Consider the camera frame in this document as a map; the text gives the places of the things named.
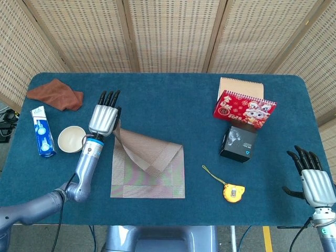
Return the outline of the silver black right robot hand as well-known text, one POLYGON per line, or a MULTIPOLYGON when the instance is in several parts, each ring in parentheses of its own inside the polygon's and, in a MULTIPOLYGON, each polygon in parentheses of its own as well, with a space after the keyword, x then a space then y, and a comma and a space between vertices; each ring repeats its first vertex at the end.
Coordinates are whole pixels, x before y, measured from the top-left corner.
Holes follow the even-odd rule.
POLYGON ((326 171, 323 170, 318 156, 295 146, 296 152, 287 151, 294 161, 302 183, 302 191, 292 191, 286 186, 282 190, 289 196, 303 199, 311 207, 331 207, 335 204, 335 192, 326 171))

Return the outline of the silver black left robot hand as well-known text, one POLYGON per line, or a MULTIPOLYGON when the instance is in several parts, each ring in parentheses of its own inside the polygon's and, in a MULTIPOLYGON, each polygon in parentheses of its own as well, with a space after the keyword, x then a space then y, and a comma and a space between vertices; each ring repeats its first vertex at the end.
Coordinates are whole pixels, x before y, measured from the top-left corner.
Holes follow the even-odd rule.
POLYGON ((121 107, 116 107, 120 90, 104 91, 98 100, 89 122, 89 131, 92 137, 102 141, 108 137, 118 126, 121 107))

